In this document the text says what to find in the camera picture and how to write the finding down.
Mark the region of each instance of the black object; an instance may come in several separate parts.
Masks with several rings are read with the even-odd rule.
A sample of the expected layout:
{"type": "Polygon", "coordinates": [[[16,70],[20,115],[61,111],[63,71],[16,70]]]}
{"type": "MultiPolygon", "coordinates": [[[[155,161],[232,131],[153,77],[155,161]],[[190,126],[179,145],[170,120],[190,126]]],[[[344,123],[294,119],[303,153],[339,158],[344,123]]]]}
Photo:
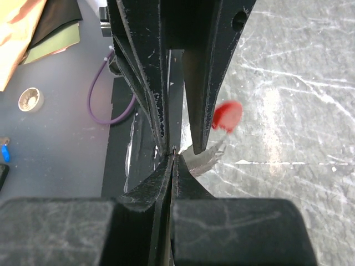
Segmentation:
{"type": "Polygon", "coordinates": [[[174,154],[116,199],[15,199],[0,224],[1,265],[317,265],[290,201],[214,198],[174,154]]]}
{"type": "MultiPolygon", "coordinates": [[[[256,0],[107,2],[118,67],[148,117],[161,155],[169,154],[172,146],[166,57],[169,49],[184,50],[192,143],[194,153],[201,153],[220,86],[256,0]]],[[[102,30],[108,35],[106,10],[101,13],[102,30]]]]}
{"type": "Polygon", "coordinates": [[[3,163],[0,163],[0,191],[2,189],[2,186],[5,183],[7,174],[9,173],[10,167],[8,165],[4,165],[3,163]]]}
{"type": "Polygon", "coordinates": [[[27,49],[37,46],[63,27],[82,19],[77,0],[47,0],[27,49]]]}

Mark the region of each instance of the orange paper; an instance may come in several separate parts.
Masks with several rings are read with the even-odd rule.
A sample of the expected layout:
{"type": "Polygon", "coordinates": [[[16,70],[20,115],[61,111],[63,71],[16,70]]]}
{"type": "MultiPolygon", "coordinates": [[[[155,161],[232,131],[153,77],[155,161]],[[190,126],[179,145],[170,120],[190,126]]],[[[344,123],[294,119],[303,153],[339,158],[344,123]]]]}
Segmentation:
{"type": "Polygon", "coordinates": [[[26,52],[46,0],[0,0],[0,91],[26,52]]]}

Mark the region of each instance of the cable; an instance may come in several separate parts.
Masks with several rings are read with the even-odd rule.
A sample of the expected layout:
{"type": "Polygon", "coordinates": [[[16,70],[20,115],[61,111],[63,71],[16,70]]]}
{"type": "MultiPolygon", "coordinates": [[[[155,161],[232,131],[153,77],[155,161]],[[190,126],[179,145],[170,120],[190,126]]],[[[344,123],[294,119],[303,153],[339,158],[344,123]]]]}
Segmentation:
{"type": "Polygon", "coordinates": [[[105,68],[107,61],[109,60],[109,58],[113,55],[114,51],[113,48],[110,47],[111,51],[110,53],[107,55],[107,57],[104,58],[104,62],[102,63],[102,65],[99,68],[99,71],[96,73],[93,82],[91,83],[91,86],[89,88],[89,92],[88,92],[88,98],[87,98],[87,109],[88,109],[88,113],[90,115],[90,117],[98,124],[101,125],[113,125],[113,124],[117,124],[119,122],[121,122],[122,120],[124,120],[132,111],[134,104],[135,104],[135,96],[132,96],[131,102],[129,103],[129,105],[127,106],[126,110],[123,111],[122,114],[120,114],[117,118],[109,120],[109,121],[104,121],[101,119],[98,119],[94,114],[93,111],[91,109],[91,95],[93,93],[96,81],[98,80],[100,74],[102,73],[102,70],[105,68]]]}

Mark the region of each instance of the blue object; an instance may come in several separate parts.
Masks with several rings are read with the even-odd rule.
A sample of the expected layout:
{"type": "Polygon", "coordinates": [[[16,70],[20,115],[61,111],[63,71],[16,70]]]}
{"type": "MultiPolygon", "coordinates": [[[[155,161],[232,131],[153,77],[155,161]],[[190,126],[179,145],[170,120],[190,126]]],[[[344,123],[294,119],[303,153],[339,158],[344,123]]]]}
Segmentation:
{"type": "Polygon", "coordinates": [[[2,156],[4,157],[5,162],[9,162],[10,161],[10,153],[9,153],[9,150],[7,149],[6,145],[2,146],[1,153],[2,153],[2,156]]]}

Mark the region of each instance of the red object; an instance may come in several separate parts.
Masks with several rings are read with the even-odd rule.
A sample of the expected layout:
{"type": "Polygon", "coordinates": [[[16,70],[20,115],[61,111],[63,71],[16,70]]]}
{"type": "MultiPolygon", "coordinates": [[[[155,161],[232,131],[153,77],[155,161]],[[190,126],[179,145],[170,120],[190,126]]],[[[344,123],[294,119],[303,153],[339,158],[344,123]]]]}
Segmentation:
{"type": "Polygon", "coordinates": [[[213,129],[224,129],[232,133],[242,117],[243,108],[237,101],[227,101],[215,109],[212,120],[213,129]]]}

